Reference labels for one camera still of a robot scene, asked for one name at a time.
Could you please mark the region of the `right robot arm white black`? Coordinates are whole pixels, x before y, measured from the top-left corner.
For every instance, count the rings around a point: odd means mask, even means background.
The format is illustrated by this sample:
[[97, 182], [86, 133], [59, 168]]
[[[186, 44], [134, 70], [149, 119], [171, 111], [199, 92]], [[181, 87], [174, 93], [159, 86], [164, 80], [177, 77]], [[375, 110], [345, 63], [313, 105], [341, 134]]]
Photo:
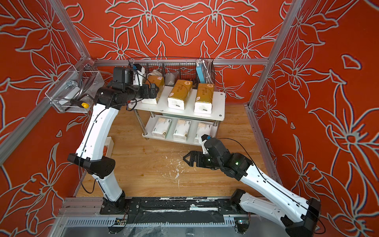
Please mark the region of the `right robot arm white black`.
[[231, 153], [220, 139], [202, 137], [201, 151], [190, 151], [183, 160], [191, 167], [220, 170], [226, 176], [253, 188], [260, 199], [237, 189], [230, 198], [233, 209], [257, 214], [284, 228], [290, 237], [312, 237], [320, 223], [320, 201], [305, 199], [265, 175], [255, 162], [241, 153]]

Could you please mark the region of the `gold tissue pack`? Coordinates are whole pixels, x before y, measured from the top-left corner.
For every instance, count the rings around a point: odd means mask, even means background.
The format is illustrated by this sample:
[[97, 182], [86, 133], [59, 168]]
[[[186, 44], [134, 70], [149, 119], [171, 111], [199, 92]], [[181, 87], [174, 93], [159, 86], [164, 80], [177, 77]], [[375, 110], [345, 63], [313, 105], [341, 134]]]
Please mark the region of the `gold tissue pack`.
[[213, 107], [214, 84], [199, 84], [196, 92], [194, 112], [211, 114]]
[[142, 103], [157, 105], [165, 87], [163, 76], [149, 75], [145, 84], [148, 85], [149, 97], [147, 99], [143, 99]]
[[168, 107], [177, 110], [184, 110], [189, 100], [192, 88], [192, 81], [177, 80], [167, 98]]

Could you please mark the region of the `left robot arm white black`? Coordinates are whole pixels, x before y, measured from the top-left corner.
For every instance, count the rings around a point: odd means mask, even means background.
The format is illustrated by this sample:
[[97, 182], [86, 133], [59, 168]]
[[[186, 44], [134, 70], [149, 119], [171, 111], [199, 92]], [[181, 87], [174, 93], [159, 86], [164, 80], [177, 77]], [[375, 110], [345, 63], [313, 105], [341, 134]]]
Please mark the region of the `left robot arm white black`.
[[115, 160], [103, 154], [112, 123], [123, 106], [155, 99], [159, 91], [148, 81], [145, 68], [134, 64], [115, 67], [113, 79], [96, 92], [89, 127], [77, 151], [69, 154], [68, 161], [86, 170], [98, 183], [103, 193], [101, 214], [121, 214], [126, 212], [127, 206], [125, 192], [114, 175]]

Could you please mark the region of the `white tissue pack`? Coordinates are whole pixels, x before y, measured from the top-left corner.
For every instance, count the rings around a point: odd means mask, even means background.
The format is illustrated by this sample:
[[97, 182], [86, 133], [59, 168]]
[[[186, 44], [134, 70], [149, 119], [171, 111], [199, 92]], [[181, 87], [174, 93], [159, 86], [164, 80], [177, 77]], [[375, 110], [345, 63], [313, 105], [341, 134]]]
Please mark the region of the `white tissue pack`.
[[191, 121], [186, 119], [178, 119], [174, 129], [173, 139], [186, 141], [190, 130]]
[[165, 139], [168, 134], [168, 130], [170, 128], [171, 123], [172, 119], [159, 117], [152, 130], [152, 136]]
[[201, 137], [203, 135], [210, 135], [211, 134], [211, 129], [212, 129], [212, 125], [207, 124], [207, 123], [203, 123], [203, 122], [199, 122], [198, 126], [197, 126], [197, 129], [196, 129], [194, 143], [195, 144], [200, 144], [201, 143]]

